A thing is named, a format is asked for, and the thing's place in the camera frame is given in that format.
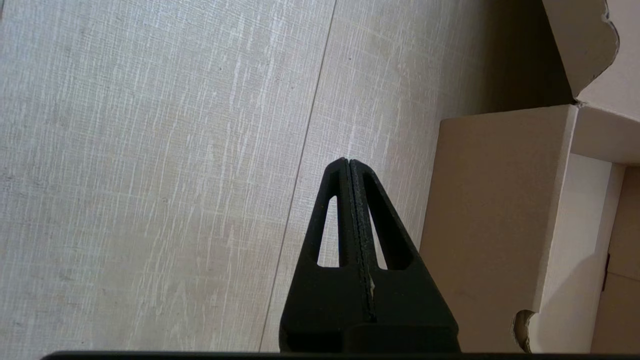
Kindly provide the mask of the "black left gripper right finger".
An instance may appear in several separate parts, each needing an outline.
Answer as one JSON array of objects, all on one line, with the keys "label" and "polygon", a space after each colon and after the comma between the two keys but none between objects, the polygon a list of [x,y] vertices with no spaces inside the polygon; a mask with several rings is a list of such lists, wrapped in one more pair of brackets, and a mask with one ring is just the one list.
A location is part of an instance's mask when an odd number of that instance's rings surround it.
[{"label": "black left gripper right finger", "polygon": [[352,353],[459,353],[458,325],[371,167],[350,161],[365,320]]}]

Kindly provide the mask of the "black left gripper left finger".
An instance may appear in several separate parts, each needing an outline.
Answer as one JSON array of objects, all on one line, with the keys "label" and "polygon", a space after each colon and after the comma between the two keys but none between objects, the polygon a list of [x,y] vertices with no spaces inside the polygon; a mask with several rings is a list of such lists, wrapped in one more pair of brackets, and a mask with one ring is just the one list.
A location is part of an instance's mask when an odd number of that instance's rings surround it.
[{"label": "black left gripper left finger", "polygon": [[[325,168],[279,321],[282,353],[342,353],[345,336],[373,321],[350,162]],[[336,199],[338,266],[318,264],[331,199]]]}]

